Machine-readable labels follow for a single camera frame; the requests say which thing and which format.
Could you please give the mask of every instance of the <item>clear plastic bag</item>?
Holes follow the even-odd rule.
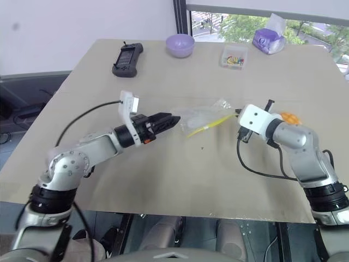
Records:
[[[232,106],[224,99],[219,99],[211,106],[177,108],[173,113],[180,116],[179,124],[187,138],[236,115]]]

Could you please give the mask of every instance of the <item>floor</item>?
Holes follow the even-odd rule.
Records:
[[[12,134],[11,141],[0,145],[0,169],[10,157],[16,145],[20,142],[25,132]],[[0,202],[0,234],[14,233],[14,222],[22,205]],[[94,238],[100,240],[110,226],[118,227],[122,215],[118,213],[84,211],[85,218],[93,231]],[[127,241],[125,252],[136,251],[142,237],[156,224],[161,216],[147,215],[145,218],[135,216]],[[275,237],[275,225],[272,222],[236,220],[240,225],[245,241],[248,261],[263,261],[264,252],[271,240]],[[71,215],[69,223],[73,226],[72,235],[83,228],[75,212]],[[204,248],[215,250],[216,219],[188,217],[183,236],[182,247]],[[288,224],[290,247],[293,261],[320,261],[316,254],[313,238],[313,224]],[[278,245],[273,244],[269,250],[267,261],[279,261]]]

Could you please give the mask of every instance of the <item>purple bowl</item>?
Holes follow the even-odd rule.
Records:
[[[174,34],[166,39],[166,48],[172,56],[184,58],[190,56],[195,40],[187,34]]]

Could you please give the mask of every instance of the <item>yellow object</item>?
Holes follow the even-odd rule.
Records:
[[[206,126],[204,126],[204,127],[198,128],[197,130],[195,130],[195,131],[192,132],[191,134],[187,135],[186,137],[189,138],[189,137],[191,137],[192,135],[195,135],[195,134],[197,134],[197,133],[199,133],[199,132],[201,132],[201,131],[204,131],[204,130],[210,128],[210,127],[218,126],[219,124],[222,124],[224,121],[228,120],[228,119],[229,119],[230,117],[232,117],[232,116],[237,116],[237,115],[236,115],[236,114],[233,114],[233,115],[228,115],[228,116],[222,117],[222,118],[220,118],[220,119],[218,119],[218,120],[216,120],[216,121],[214,121],[214,122],[212,122],[212,123],[210,123],[210,124],[208,124],[208,125],[206,125]]]
[[[282,112],[280,115],[282,119],[289,124],[302,124],[300,119],[292,113]]]

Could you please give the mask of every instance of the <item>plastic container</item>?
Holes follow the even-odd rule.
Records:
[[[194,49],[195,40],[187,34],[175,34],[166,39],[169,53],[178,58],[190,56]]]
[[[247,47],[226,45],[220,58],[220,65],[224,68],[242,70],[247,62],[247,53]]]

